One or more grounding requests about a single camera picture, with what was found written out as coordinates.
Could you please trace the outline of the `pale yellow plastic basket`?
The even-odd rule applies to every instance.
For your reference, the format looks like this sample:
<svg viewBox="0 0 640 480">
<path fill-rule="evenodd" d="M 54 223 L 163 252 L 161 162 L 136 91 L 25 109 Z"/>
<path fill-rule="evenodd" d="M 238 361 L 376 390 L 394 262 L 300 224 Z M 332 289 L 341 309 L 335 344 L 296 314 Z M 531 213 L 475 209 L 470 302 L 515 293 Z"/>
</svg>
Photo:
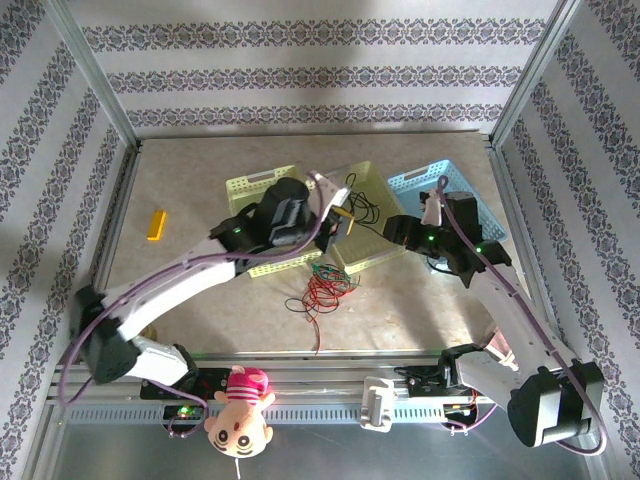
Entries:
<svg viewBox="0 0 640 480">
<path fill-rule="evenodd" d="M 267 188 L 274 185 L 281 177 L 291 177 L 304 181 L 311 191 L 315 188 L 313 180 L 307 175 L 301 173 L 294 165 L 278 167 L 259 173 L 232 178 L 227 180 L 225 183 L 231 214 L 238 214 L 250 203 L 260 202 Z M 248 270 L 248 275 L 251 278 L 257 278 L 289 270 L 304 264 L 310 265 L 320 256 L 321 251 L 311 243 L 296 257 L 253 267 Z"/>
<path fill-rule="evenodd" d="M 324 173 L 324 176 L 350 188 L 342 208 L 355 218 L 351 234 L 338 240 L 327 252 L 339 268 L 354 274 L 403 253 L 382 233 L 386 219 L 404 214 L 404 209 L 371 161 L 343 166 Z"/>
</svg>

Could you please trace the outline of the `plush doll with pink hat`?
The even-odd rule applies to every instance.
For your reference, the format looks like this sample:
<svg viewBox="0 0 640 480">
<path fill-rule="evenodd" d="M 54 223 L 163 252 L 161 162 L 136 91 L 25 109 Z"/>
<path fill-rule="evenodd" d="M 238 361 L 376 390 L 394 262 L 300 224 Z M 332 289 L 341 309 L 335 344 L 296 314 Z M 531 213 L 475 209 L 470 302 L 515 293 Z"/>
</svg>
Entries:
<svg viewBox="0 0 640 480">
<path fill-rule="evenodd" d="M 214 399 L 222 409 L 205 420 L 204 429 L 215 450 L 235 462 L 261 454 L 274 436 L 264 416 L 276 399 L 267 374 L 234 365 L 225 389 L 216 391 Z"/>
</svg>

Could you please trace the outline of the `yellow rectangular block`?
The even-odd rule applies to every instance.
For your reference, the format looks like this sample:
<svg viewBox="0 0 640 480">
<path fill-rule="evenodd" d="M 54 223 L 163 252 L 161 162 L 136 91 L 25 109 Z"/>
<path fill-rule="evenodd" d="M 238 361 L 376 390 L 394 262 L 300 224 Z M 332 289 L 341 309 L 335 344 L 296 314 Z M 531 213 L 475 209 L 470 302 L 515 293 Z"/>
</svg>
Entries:
<svg viewBox="0 0 640 480">
<path fill-rule="evenodd" d="M 164 210 L 156 210 L 150 220 L 149 228 L 147 231 L 146 239 L 150 242 L 157 242 L 161 239 L 165 223 L 167 219 L 167 212 Z"/>
</svg>

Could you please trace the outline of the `aluminium frame rail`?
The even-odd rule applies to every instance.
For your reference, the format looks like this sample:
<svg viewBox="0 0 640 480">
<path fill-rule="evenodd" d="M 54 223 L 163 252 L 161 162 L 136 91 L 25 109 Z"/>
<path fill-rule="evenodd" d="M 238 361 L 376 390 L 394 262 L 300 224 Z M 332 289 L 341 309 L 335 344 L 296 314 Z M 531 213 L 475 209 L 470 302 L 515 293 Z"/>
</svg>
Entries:
<svg viewBox="0 0 640 480">
<path fill-rule="evenodd" d="M 320 400 L 325 403 L 349 403 L 357 400 L 367 376 L 389 379 L 394 382 L 399 395 L 408 395 L 403 378 L 394 372 L 397 366 L 438 365 L 437 355 L 324 355 L 318 356 L 258 356 L 232 358 L 201 358 L 195 361 L 197 371 L 202 368 L 230 368 L 234 364 L 248 365 L 263 370 L 277 401 L 284 403 L 309 403 Z M 140 398 L 143 380 L 136 376 L 123 376 L 112 382 L 98 384 L 89 379 L 86 365 L 72 365 L 66 372 L 57 369 L 48 397 L 66 401 L 81 392 L 85 402 L 102 397 Z"/>
</svg>

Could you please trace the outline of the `light blue plastic basket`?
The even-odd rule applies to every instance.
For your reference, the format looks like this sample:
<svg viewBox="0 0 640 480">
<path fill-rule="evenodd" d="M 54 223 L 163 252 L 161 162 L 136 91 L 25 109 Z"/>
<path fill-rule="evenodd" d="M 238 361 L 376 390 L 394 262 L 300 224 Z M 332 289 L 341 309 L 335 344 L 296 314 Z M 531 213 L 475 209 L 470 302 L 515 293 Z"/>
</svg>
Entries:
<svg viewBox="0 0 640 480">
<path fill-rule="evenodd" d="M 400 215 L 406 215 L 408 217 L 408 225 L 404 233 L 408 232 L 412 221 L 415 219 L 421 219 L 422 217 L 419 193 L 426 192 L 430 189 L 436 189 L 440 196 L 440 201 L 446 208 L 447 215 L 452 221 L 455 229 L 463 236 L 463 239 L 467 244 L 470 244 L 470 242 L 459 229 L 457 222 L 454 220 L 451 210 L 447 205 L 445 200 L 446 193 L 471 193 L 477 201 L 479 221 L 483 227 L 483 237 L 485 239 L 499 241 L 501 244 L 507 238 L 506 230 L 481 199 L 480 195 L 474 190 L 464 175 L 462 175 L 450 160 L 440 160 L 422 169 L 414 170 L 406 174 L 398 174 L 390 178 L 388 183 L 392 192 L 396 195 L 401 206 L 404 208 L 404 214 Z M 426 266 L 440 273 L 454 275 L 449 270 L 445 258 L 432 259 L 423 255 L 420 256 Z"/>
</svg>

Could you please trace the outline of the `black base plate right arm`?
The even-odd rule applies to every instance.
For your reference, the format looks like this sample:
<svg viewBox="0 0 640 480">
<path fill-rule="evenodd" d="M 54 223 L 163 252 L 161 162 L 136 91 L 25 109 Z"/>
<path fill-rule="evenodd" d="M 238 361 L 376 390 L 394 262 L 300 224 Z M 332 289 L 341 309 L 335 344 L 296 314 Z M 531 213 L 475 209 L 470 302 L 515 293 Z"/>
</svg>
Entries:
<svg viewBox="0 0 640 480">
<path fill-rule="evenodd" d="M 475 391 L 481 398 L 488 399 L 480 390 L 465 385 L 450 366 L 397 366 L 394 372 L 403 378 L 410 398 L 471 396 Z"/>
</svg>

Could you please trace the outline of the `white plastic mount bracket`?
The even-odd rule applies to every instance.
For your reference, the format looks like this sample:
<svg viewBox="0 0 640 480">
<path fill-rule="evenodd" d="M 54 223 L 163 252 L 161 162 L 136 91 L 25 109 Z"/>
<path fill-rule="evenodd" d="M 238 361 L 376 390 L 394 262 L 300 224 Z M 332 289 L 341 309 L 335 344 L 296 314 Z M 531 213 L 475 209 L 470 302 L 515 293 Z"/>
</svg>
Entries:
<svg viewBox="0 0 640 480">
<path fill-rule="evenodd" d="M 365 430 L 388 433 L 393 425 L 397 394 L 389 379 L 364 378 L 360 407 L 360 426 Z"/>
</svg>

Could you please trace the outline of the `aluminium frame post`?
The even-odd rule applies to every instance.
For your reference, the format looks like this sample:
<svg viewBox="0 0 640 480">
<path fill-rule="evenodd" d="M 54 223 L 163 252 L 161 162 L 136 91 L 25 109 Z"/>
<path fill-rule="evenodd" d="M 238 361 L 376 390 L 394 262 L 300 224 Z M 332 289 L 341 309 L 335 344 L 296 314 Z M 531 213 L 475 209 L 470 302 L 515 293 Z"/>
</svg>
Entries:
<svg viewBox="0 0 640 480">
<path fill-rule="evenodd" d="M 540 39 L 531 52 L 516 86 L 510 94 L 504 109 L 487 136 L 487 146 L 496 149 L 504 143 L 524 109 L 534 87 L 545 72 L 555 50 L 573 21 L 584 0 L 558 0 Z"/>
<path fill-rule="evenodd" d="M 139 147 L 141 140 L 135 133 L 125 109 L 118 100 L 106 74 L 74 19 L 66 0 L 42 0 L 46 14 L 51 19 L 62 40 L 72 54 L 88 85 L 95 93 L 111 124 L 127 144 Z"/>
</svg>

